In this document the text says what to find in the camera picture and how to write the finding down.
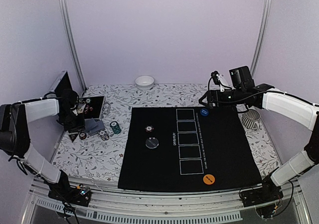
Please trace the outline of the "blue small blind button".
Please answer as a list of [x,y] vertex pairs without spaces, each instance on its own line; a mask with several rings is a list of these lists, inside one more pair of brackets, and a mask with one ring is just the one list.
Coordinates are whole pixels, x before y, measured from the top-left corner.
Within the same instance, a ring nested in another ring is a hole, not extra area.
[[209,115],[209,110],[206,109],[206,108],[202,108],[202,109],[200,110],[200,114],[201,114],[202,116],[208,116],[208,115]]

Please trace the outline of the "grey playing card deck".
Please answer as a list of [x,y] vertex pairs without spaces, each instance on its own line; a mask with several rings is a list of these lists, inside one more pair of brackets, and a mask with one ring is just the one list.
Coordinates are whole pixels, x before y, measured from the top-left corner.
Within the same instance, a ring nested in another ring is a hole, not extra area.
[[86,119],[85,120],[85,131],[89,135],[95,135],[105,128],[103,121],[100,119]]

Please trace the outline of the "red white poker chips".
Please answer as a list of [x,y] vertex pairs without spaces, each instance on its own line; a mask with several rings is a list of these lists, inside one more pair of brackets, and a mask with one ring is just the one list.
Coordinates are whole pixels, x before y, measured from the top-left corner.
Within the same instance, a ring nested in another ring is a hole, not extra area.
[[145,131],[146,132],[153,132],[154,131],[154,127],[151,126],[151,125],[148,125],[148,126],[145,127]]

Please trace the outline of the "black dealer button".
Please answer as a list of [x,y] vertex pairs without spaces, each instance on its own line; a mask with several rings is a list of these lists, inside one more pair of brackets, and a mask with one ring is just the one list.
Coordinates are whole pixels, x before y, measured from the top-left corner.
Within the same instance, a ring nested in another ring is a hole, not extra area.
[[156,149],[159,146],[159,141],[155,137],[149,137],[146,139],[145,145],[148,149]]

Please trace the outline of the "orange big blind button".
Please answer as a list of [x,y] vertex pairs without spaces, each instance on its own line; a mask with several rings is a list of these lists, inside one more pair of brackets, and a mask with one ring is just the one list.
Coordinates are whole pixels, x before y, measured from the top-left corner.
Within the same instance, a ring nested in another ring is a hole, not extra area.
[[212,174],[206,174],[203,177],[203,182],[206,185],[213,185],[215,183],[215,177]]

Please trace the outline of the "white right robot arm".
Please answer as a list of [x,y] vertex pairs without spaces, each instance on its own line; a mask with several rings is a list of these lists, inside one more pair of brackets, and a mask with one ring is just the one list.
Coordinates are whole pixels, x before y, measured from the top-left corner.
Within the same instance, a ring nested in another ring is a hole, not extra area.
[[199,103],[208,109],[246,105],[284,116],[311,132],[305,147],[264,178],[266,184],[258,190],[258,198],[268,202],[277,194],[277,187],[301,176],[319,163],[319,106],[269,84],[256,85],[248,66],[229,70],[232,86],[223,75],[214,71],[209,82],[219,88],[208,88]]

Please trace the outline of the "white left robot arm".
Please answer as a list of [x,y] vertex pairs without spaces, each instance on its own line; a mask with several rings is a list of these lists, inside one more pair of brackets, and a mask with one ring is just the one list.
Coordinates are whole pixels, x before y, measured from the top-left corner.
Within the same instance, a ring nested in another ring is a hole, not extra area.
[[57,122],[66,132],[78,132],[85,128],[84,115],[77,111],[79,96],[72,89],[61,95],[19,101],[0,107],[0,149],[15,160],[18,168],[41,177],[63,201],[74,197],[65,172],[49,163],[31,144],[29,123],[49,116],[57,116]]

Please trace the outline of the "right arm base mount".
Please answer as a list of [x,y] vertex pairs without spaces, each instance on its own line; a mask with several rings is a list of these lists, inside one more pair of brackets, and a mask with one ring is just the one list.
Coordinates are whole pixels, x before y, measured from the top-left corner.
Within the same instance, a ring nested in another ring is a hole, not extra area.
[[244,207],[252,207],[266,203],[272,203],[267,206],[258,207],[256,213],[262,219],[272,219],[284,197],[280,187],[263,185],[259,188],[250,188],[248,190],[240,190],[239,198]]

